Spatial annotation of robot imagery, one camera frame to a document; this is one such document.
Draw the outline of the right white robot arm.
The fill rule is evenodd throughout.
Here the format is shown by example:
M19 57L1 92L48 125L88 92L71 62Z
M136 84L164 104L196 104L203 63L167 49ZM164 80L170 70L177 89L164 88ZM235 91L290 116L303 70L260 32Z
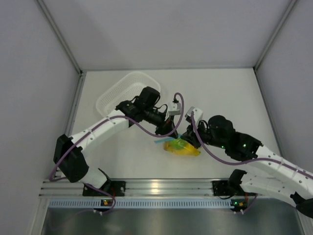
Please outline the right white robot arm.
M266 195L283 201L301 214L313 216L313 174L271 151L260 140L237 132L221 115L202 120L194 110L182 138L195 149L202 147L213 159L236 169L228 178L233 194Z

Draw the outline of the green fake fruit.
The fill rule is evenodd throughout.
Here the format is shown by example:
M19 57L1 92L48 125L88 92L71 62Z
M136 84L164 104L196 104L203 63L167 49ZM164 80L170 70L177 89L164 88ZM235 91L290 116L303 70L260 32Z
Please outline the green fake fruit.
M186 147L186 145L188 144L188 142L186 142L185 140L178 138L178 139L174 139L170 141L170 145L173 149L184 149Z

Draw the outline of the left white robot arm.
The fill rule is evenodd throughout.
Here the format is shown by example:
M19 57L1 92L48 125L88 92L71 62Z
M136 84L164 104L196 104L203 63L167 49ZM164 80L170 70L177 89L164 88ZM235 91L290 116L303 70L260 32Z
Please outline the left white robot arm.
M53 157L56 168L71 183L89 185L102 196L108 194L111 179L103 170L89 166L87 161L88 156L105 141L134 125L141 128L142 121L155 126L153 133L143 129L150 136L178 138L174 117L181 116L183 105L174 101L161 112L155 104L154 101L143 101L140 98L122 101L91 127L72 136L61 135L57 139Z

